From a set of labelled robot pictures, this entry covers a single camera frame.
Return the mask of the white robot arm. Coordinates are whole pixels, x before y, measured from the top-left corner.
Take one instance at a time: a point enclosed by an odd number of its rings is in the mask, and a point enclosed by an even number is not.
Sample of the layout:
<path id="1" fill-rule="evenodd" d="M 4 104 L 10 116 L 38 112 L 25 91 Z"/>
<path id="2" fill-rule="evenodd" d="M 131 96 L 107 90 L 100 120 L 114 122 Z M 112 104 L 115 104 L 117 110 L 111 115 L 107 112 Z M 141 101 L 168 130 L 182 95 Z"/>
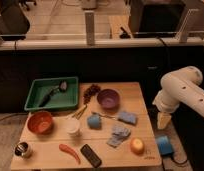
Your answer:
<path id="1" fill-rule="evenodd" d="M 152 104 L 158 109 L 157 127 L 165 129 L 181 103 L 186 104 L 204 118 L 204 90 L 199 87 L 202 72 L 195 66 L 187 66 L 162 76 L 162 89 Z"/>

